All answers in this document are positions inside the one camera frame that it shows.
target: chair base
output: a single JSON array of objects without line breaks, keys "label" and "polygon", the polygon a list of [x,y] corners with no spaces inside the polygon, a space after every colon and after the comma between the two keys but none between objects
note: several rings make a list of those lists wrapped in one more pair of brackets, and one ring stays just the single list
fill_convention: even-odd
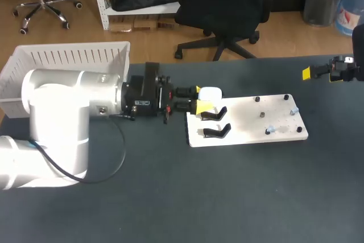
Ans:
[{"label": "chair base", "polygon": [[15,8],[13,8],[13,15],[15,17],[19,16],[19,12],[18,12],[19,8],[34,7],[34,9],[28,15],[26,15],[25,18],[23,19],[22,28],[20,29],[20,33],[23,35],[28,33],[28,25],[29,25],[30,19],[33,17],[33,15],[35,15],[40,10],[50,11],[62,22],[63,28],[69,29],[69,23],[68,23],[66,17],[61,13],[60,10],[57,10],[51,6],[54,3],[63,2],[63,1],[70,1],[73,3],[73,5],[76,8],[78,8],[78,9],[82,8],[82,3],[77,0],[39,0],[39,2],[22,3],[20,5],[17,5]]},{"label": "chair base", "polygon": [[[215,56],[213,58],[213,61],[218,61],[220,59],[220,56],[224,49],[229,49],[238,55],[246,58],[256,58],[253,54],[251,54],[249,51],[244,49],[243,47],[239,46],[237,44],[238,41],[241,41],[244,39],[241,38],[227,38],[224,36],[216,35],[216,37],[213,38],[207,38],[203,40],[188,42],[179,44],[177,47],[177,51],[175,53],[176,59],[182,59],[183,53],[182,50],[191,49],[191,48],[210,48],[210,47],[217,47],[217,51],[215,53]],[[249,38],[249,42],[251,44],[255,44],[259,40],[259,31],[254,32],[254,34]]]}]

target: black hook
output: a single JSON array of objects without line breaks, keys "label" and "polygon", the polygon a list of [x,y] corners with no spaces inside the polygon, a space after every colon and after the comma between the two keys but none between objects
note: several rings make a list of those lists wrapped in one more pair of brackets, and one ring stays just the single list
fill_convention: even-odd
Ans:
[{"label": "black hook", "polygon": [[231,124],[229,123],[225,125],[225,127],[221,131],[213,130],[210,128],[204,128],[204,136],[205,138],[224,139],[230,130],[231,130]]},{"label": "black hook", "polygon": [[223,107],[218,114],[210,113],[210,112],[202,112],[201,118],[203,121],[221,121],[225,116],[226,112],[228,112],[227,107]]}]

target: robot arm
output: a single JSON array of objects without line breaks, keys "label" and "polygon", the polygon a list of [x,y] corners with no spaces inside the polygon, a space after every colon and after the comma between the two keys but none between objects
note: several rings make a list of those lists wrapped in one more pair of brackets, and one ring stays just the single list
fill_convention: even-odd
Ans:
[{"label": "robot arm", "polygon": [[353,31],[354,58],[336,56],[328,64],[310,66],[303,71],[303,80],[316,79],[329,74],[331,82],[349,82],[357,79],[364,81],[364,24],[357,26]]},{"label": "robot arm", "polygon": [[0,189],[61,187],[82,181],[88,169],[90,116],[134,120],[163,114],[166,123],[172,110],[198,114],[213,107],[210,98],[222,97],[218,88],[174,89],[169,77],[158,76],[158,69],[159,64],[147,63],[144,77],[132,76],[128,83],[116,74],[29,71],[22,84],[22,102],[34,141],[32,145],[0,137]]}]

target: white basket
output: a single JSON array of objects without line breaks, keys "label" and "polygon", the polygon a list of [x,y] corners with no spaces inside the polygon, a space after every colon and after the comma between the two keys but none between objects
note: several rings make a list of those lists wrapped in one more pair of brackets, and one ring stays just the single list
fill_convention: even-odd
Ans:
[{"label": "white basket", "polygon": [[24,110],[22,82],[37,68],[117,73],[127,80],[129,42],[19,46],[0,73],[0,107],[9,118],[29,117]]}]

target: black table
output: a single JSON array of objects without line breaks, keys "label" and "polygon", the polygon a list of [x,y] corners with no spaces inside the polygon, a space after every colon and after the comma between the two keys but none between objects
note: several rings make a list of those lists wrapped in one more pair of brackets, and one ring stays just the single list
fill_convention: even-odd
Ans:
[{"label": "black table", "polygon": [[[122,121],[128,154],[117,176],[0,192],[0,242],[363,243],[364,83],[301,80],[302,69],[328,59],[162,65],[176,86],[292,94],[308,140],[193,149],[182,114],[167,126]],[[132,65],[130,75],[143,70]],[[27,123],[5,118],[1,134],[26,137]],[[90,144],[89,172],[105,174],[122,148],[112,123],[93,121]]]}]

